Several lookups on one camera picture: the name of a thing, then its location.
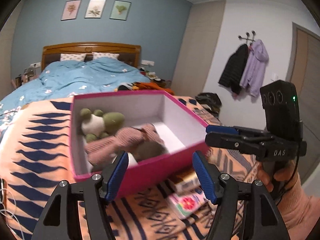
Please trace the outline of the person's right hand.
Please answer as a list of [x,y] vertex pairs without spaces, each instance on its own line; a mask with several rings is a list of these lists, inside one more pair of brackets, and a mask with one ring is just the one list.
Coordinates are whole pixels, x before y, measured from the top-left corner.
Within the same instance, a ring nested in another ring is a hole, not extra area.
[[[295,161],[291,160],[289,161],[284,168],[277,171],[273,175],[273,179],[275,179],[278,182],[285,182],[287,185],[285,186],[285,189],[290,189],[292,186],[295,185],[295,183],[298,180],[298,173],[295,170]],[[263,184],[266,186],[269,192],[271,192],[274,188],[274,185],[272,183],[271,177],[268,175],[268,173],[263,168],[263,163],[258,163],[258,172],[257,172],[257,179],[261,180]]]

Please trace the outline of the pink right sleeve forearm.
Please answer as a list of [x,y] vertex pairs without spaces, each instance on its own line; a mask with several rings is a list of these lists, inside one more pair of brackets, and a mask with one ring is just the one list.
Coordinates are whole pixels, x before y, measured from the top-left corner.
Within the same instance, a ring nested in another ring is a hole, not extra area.
[[290,239],[307,239],[319,220],[319,198],[305,194],[298,176],[293,188],[284,194],[278,210]]

